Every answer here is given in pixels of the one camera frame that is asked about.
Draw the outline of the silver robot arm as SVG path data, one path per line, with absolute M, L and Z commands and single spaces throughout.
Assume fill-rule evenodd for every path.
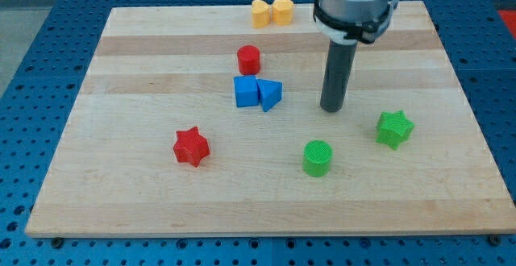
M 316 27 L 333 42 L 372 44 L 389 28 L 398 0 L 314 0 Z

